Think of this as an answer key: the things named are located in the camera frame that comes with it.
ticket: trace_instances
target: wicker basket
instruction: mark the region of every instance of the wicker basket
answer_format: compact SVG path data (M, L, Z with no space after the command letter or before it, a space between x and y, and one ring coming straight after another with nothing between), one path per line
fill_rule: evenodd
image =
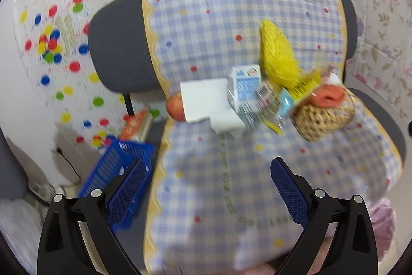
M317 141L351 121L355 115L355 96L346 88L345 90L346 98L339 107L325 108L306 104L297 109L292 122L302 138Z

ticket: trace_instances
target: floral wallpaper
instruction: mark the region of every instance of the floral wallpaper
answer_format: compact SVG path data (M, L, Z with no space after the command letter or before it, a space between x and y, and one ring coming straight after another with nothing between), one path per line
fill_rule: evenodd
M412 119L412 0L352 0L358 25L347 69L409 122Z

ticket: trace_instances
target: green dot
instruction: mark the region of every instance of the green dot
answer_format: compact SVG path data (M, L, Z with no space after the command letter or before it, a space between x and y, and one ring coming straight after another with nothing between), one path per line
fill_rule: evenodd
M79 13L81 10L83 10L83 4L82 3L76 3L73 6L73 12L74 13Z
M101 97L95 97L93 98L93 105L94 106L103 106L104 100Z
M56 93L56 98L57 98L59 101L62 101L62 100L64 99L63 92L61 92L61 91L57 92L57 93Z
M160 111L158 109L150 110L150 113L152 114L153 118L160 116Z
M45 55L45 61L46 61L47 63L52 63L52 62L53 62L53 59L54 59L53 54L50 53L50 52L47 52L46 55Z

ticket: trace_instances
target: blue gripper pad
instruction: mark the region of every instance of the blue gripper pad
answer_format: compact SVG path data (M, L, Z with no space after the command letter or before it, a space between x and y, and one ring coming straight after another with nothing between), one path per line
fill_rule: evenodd
M274 159L270 165L270 176L281 194L293 221L302 225L305 230L310 221L308 203L278 159Z
M135 197L145 176L146 165L145 162L140 159L129 171L123 183L108 202L106 223L110 228L123 221L131 204L135 201Z

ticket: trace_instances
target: blue gingham fabric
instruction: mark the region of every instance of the blue gingham fabric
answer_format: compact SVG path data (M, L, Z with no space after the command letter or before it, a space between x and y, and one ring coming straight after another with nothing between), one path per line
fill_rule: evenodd
M180 81L223 77L233 65L258 62L263 18L283 30L304 69L319 55L338 63L345 58L339 0L148 1L155 8L155 56L171 93ZM293 223L271 180L277 156L332 197L359 194L367 205L379 199L399 178L401 162L374 117L360 101L356 108L349 127L314 143L300 137L290 121L282 136L261 125L239 140L218 136L209 120L171 125L150 196L149 272L243 270L292 248L302 227Z

